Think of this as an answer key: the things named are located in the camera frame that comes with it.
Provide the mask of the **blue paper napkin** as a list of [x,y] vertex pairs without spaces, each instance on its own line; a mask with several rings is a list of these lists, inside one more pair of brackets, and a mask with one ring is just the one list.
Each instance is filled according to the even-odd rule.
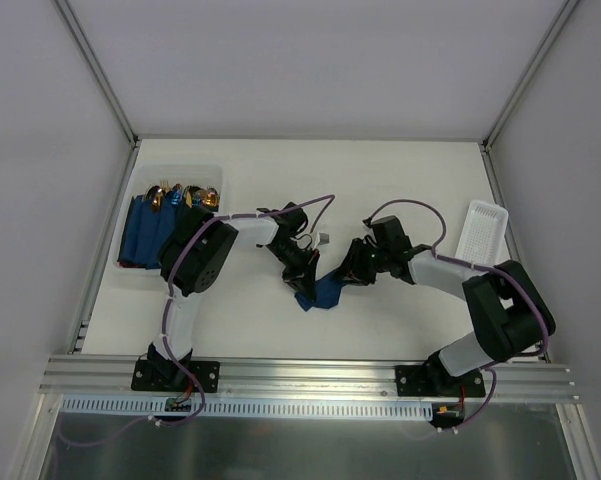
[[329,310],[339,304],[344,286],[343,281],[333,270],[316,282],[316,298],[314,300],[309,299],[302,293],[295,293],[294,298],[305,312],[312,308]]

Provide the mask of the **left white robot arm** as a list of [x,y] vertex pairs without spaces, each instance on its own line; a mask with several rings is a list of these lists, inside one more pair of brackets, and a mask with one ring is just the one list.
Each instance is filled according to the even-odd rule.
[[283,265],[283,282],[315,300],[319,251],[298,245],[307,224],[303,207],[293,202],[281,210],[232,215],[196,206],[180,217],[159,253],[168,293],[160,330],[146,358],[136,362],[132,389],[175,391],[194,385],[190,362],[199,305],[234,248],[268,249]]

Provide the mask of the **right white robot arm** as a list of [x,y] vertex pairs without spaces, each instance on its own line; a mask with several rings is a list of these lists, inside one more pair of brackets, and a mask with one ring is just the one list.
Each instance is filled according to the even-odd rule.
[[335,271],[345,285],[368,286],[390,274],[465,302],[472,330],[396,377],[401,396],[458,396],[471,389],[480,369],[503,363],[526,349],[547,346],[555,320],[525,268],[508,260],[495,266],[446,257],[414,245],[395,216],[368,221],[371,232],[352,240]]

